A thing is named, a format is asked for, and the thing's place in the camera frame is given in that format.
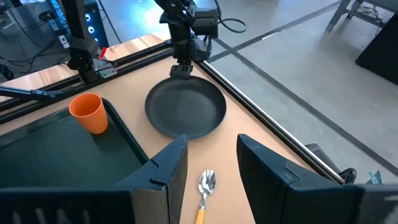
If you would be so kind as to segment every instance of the spoon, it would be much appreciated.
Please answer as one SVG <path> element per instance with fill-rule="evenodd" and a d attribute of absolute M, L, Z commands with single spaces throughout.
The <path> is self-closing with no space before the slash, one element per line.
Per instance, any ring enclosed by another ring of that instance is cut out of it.
<path fill-rule="evenodd" d="M 214 188 L 216 187 L 216 173 L 213 170 L 205 170 L 200 176 L 198 187 L 203 197 L 201 198 L 200 208 L 195 224 L 202 224 L 203 217 L 205 216 L 206 198 L 213 193 Z"/>

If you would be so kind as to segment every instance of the concrete floor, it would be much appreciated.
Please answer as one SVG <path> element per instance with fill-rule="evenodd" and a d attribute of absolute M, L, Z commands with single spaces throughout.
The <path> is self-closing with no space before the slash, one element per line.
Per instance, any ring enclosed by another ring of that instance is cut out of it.
<path fill-rule="evenodd" d="M 212 66 L 301 142 L 316 142 L 341 170 L 355 168 L 357 183 L 377 170 L 383 183 L 398 182 L 398 86 L 354 63 L 377 27 L 342 18 L 325 32 L 335 0 L 219 2 L 224 18 L 242 19 L 248 29 L 234 34 L 220 26 Z M 122 41 L 167 29 L 153 0 L 103 4 Z"/>

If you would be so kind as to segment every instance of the black frying pan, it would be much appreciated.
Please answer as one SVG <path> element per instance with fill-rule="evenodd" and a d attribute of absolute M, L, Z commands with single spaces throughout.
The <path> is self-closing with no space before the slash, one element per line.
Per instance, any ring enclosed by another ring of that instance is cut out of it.
<path fill-rule="evenodd" d="M 222 122 L 226 102 L 222 92 L 205 79 L 168 78 L 151 89 L 145 111 L 150 123 L 162 134 L 199 138 Z"/>

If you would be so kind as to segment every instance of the plastic cup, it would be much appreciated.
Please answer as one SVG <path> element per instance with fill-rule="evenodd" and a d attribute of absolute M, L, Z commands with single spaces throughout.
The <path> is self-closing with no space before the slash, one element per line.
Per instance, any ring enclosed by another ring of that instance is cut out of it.
<path fill-rule="evenodd" d="M 100 96 L 84 93 L 69 104 L 69 112 L 89 132 L 101 134 L 108 127 L 108 118 Z"/>

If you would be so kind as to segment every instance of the wooden table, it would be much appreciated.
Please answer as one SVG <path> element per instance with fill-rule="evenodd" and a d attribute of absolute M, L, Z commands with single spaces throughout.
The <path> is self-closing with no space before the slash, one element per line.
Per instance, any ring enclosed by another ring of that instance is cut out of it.
<path fill-rule="evenodd" d="M 128 42 L 111 48 L 108 58 L 120 58 L 139 49 L 137 45 L 131 44 Z M 160 134 L 149 123 L 144 102 L 150 89 L 169 77 L 170 68 L 175 63 L 169 57 L 89 90 L 111 102 L 148 157 L 154 156 L 172 139 Z M 197 183 L 205 169 L 213 169 L 217 175 L 216 189 L 206 203 L 205 223 L 254 223 L 239 176 L 236 157 L 236 137 L 239 133 L 247 134 L 302 167 L 311 168 L 197 65 L 192 75 L 211 81 L 222 91 L 226 98 L 227 112 L 223 122 L 212 133 L 189 140 L 188 176 L 180 223 L 195 221 L 201 200 Z M 73 97 L 67 98 L 3 124 L 0 134 L 65 108 L 72 99 Z"/>

